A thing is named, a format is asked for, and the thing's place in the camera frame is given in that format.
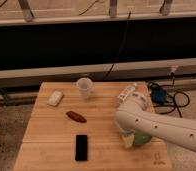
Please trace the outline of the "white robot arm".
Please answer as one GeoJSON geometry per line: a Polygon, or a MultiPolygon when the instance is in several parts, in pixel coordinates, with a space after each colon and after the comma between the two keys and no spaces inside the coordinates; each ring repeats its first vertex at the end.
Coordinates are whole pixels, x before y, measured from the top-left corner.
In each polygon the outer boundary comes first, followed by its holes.
{"type": "Polygon", "coordinates": [[[131,93],[117,108],[115,122],[123,133],[140,131],[196,152],[196,120],[147,111],[147,97],[131,93]]]}

